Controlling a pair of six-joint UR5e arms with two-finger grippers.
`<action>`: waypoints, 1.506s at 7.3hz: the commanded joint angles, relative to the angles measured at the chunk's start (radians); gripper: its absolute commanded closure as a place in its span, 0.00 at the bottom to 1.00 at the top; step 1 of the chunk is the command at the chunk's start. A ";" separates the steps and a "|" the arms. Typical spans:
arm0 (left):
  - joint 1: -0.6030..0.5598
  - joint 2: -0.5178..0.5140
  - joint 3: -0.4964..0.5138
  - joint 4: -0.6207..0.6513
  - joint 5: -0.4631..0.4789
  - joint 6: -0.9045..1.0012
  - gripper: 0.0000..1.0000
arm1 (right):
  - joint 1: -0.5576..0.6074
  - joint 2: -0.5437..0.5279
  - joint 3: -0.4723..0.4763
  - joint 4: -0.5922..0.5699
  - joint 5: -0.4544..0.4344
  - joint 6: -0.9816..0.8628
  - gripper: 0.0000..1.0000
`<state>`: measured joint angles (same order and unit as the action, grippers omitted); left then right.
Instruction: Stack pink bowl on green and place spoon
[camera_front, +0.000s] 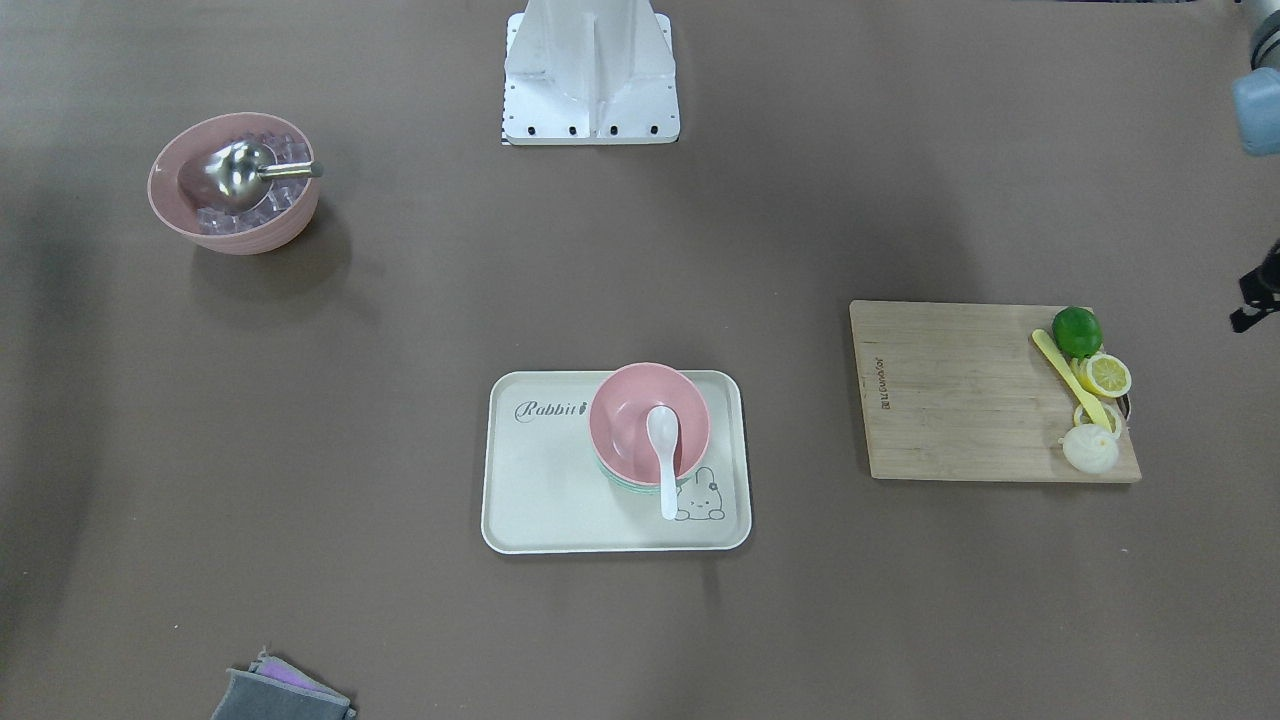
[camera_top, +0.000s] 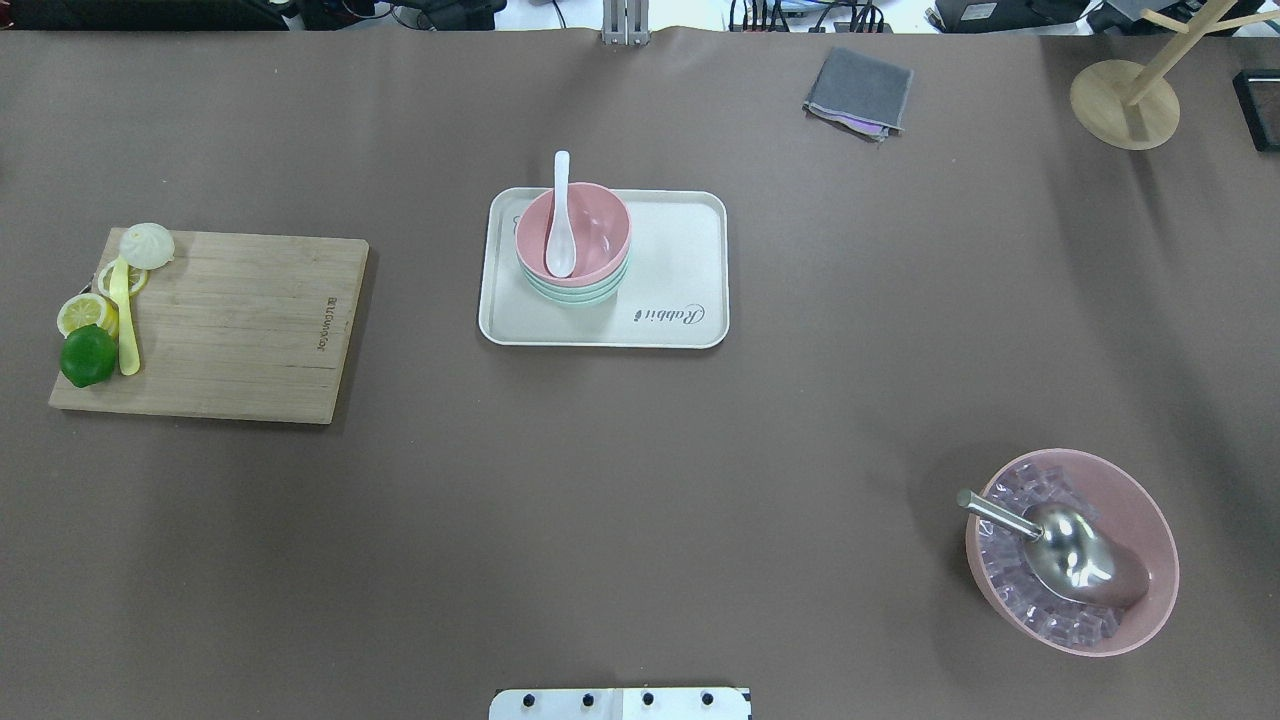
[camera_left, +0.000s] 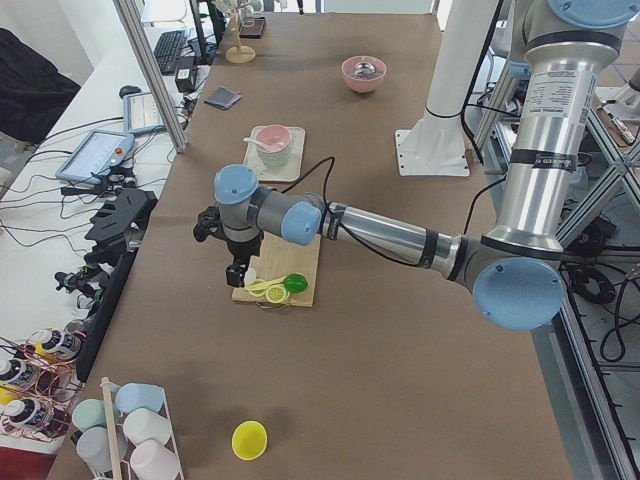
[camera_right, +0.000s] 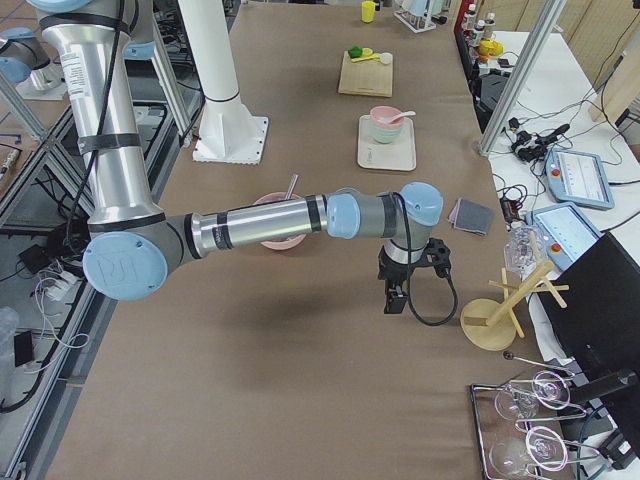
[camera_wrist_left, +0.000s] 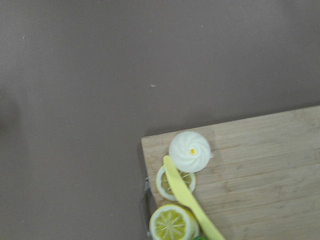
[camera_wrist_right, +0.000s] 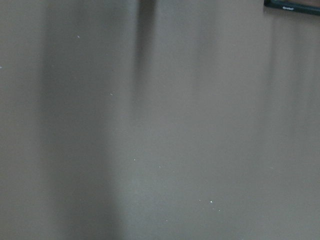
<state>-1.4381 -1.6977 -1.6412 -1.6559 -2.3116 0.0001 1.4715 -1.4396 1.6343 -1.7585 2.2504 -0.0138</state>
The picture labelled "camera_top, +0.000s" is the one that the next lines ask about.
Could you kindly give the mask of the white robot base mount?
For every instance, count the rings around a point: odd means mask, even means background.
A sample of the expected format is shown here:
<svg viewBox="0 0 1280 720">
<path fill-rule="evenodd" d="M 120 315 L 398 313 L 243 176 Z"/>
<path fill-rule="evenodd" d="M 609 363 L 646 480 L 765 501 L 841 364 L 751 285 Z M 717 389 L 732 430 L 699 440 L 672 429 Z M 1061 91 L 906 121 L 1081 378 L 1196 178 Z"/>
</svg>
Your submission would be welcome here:
<svg viewBox="0 0 1280 720">
<path fill-rule="evenodd" d="M 506 689 L 489 719 L 751 719 L 749 689 L 717 685 Z"/>
</svg>

